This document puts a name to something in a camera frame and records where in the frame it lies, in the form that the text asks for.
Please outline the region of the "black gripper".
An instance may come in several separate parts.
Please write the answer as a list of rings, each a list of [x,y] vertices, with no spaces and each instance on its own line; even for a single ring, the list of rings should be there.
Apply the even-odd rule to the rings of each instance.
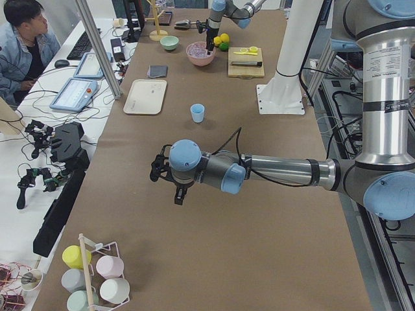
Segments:
[[[193,178],[189,177],[186,172],[180,172],[171,167],[164,169],[161,173],[161,177],[177,186],[174,195],[174,203],[176,205],[183,205],[185,195],[187,194],[187,188],[192,187],[195,183]]]
[[[218,35],[219,29],[220,29],[220,23],[218,21],[213,21],[212,19],[208,20],[208,26],[206,33],[206,50],[207,55],[210,55],[213,52],[214,49],[214,43],[213,38]]]

